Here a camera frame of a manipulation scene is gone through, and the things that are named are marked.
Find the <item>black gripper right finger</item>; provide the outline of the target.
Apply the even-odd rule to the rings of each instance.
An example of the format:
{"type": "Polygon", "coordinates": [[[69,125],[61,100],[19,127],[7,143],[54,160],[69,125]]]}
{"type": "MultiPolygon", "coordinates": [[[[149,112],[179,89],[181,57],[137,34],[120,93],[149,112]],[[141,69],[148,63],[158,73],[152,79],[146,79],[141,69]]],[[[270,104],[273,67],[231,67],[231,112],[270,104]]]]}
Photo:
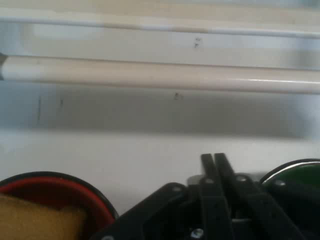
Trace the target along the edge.
{"type": "Polygon", "coordinates": [[[222,186],[234,204],[244,208],[260,240],[318,240],[320,191],[293,180],[267,185],[236,174],[223,153],[214,155],[222,186]]]}

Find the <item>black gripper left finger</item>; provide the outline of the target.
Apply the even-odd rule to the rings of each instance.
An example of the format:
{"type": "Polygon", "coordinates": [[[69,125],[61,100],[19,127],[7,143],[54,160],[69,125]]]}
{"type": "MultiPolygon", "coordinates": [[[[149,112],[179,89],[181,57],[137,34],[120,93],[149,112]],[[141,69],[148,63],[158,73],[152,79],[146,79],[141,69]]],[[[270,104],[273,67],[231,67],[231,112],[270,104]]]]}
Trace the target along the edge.
{"type": "Polygon", "coordinates": [[[233,239],[229,208],[211,154],[200,157],[204,174],[194,184],[167,183],[110,226],[94,235],[96,240],[233,239]]]}

